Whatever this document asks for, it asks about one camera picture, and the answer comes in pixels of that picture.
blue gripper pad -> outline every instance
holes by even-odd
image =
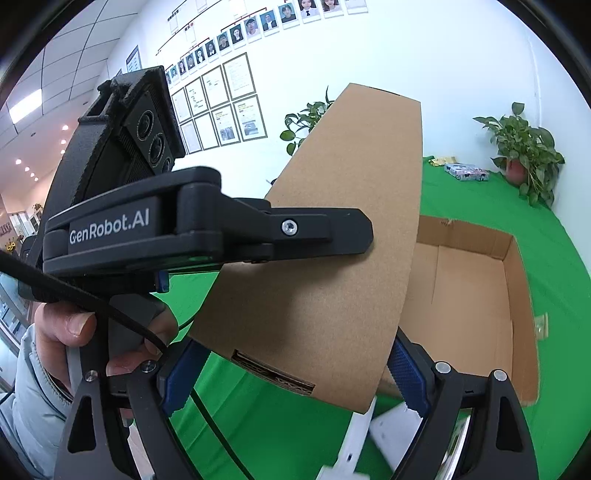
[[[398,338],[394,340],[387,365],[408,408],[418,412],[421,418],[425,418],[430,408],[427,384]]]
[[[170,417],[184,407],[209,354],[210,350],[200,343],[191,341],[187,344],[166,378],[166,391],[162,402],[162,410],[166,415]]]

ceiling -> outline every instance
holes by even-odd
[[[95,97],[107,58],[146,1],[95,0],[29,65],[0,110],[0,193],[17,186],[25,192],[31,188],[25,165],[35,168],[39,178],[58,165],[64,148],[60,140],[69,140],[77,118],[88,108],[85,102]],[[14,125],[8,108],[39,88],[42,105]],[[70,127],[66,132],[61,130],[64,124]],[[15,165],[17,158],[21,165]]]

green plant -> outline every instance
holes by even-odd
[[[509,161],[519,161],[527,170],[527,181],[520,185],[519,195],[526,196],[530,205],[542,198],[548,206],[554,202],[554,187],[558,180],[564,157],[554,149],[554,138],[545,128],[531,127],[521,117],[525,105],[514,102],[513,115],[494,117],[477,116],[477,122],[484,124],[493,134],[491,143],[496,142],[500,157],[491,158],[497,167],[506,170]]]
[[[307,107],[304,108],[300,113],[288,113],[285,116],[285,126],[287,130],[283,130],[279,135],[279,138],[286,142],[287,153],[293,155],[297,148],[306,139],[316,124],[322,118],[322,115],[326,113],[329,107],[333,104],[334,100],[329,100],[329,88],[326,87],[326,93],[324,95],[325,102],[308,103]],[[307,130],[306,136],[298,137],[297,134],[302,130]]]

camera lens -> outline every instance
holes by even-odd
[[[138,138],[140,140],[145,140],[148,138],[150,131],[152,130],[152,126],[154,124],[154,114],[149,110],[142,113],[142,116],[139,117],[138,121]]]
[[[162,163],[162,173],[166,173],[170,170],[170,157],[166,157],[166,160]]]
[[[150,145],[150,153],[149,153],[149,160],[152,165],[156,165],[162,157],[162,153],[164,152],[164,137],[162,134],[158,134],[152,140],[152,144]]]

ceiling light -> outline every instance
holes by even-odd
[[[8,113],[10,113],[12,123],[16,124],[17,122],[25,118],[34,109],[40,107],[42,102],[43,97],[41,96],[41,89],[39,89],[30,94],[29,96],[25,97],[12,108],[9,108]]]

